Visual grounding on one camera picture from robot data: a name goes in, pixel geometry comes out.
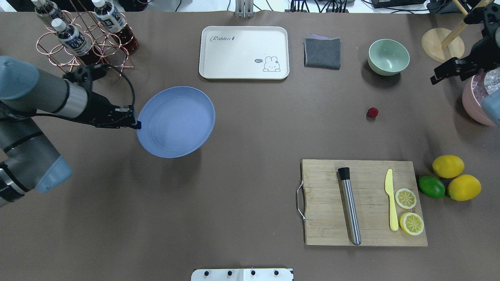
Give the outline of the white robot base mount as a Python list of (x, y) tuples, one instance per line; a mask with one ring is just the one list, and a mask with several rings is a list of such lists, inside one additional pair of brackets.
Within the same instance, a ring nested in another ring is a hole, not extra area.
[(288, 268), (239, 268), (198, 269), (191, 274), (191, 281), (294, 281), (293, 269)]

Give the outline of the grey robot arm near rack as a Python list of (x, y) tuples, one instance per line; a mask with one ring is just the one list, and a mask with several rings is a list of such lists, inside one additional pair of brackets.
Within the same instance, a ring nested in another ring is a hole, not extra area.
[(31, 63), (1, 56), (1, 206), (31, 190), (48, 192), (73, 171), (33, 117), (55, 117), (97, 128), (139, 130), (134, 104), (120, 107), (93, 91), (110, 64), (79, 66), (62, 78)]

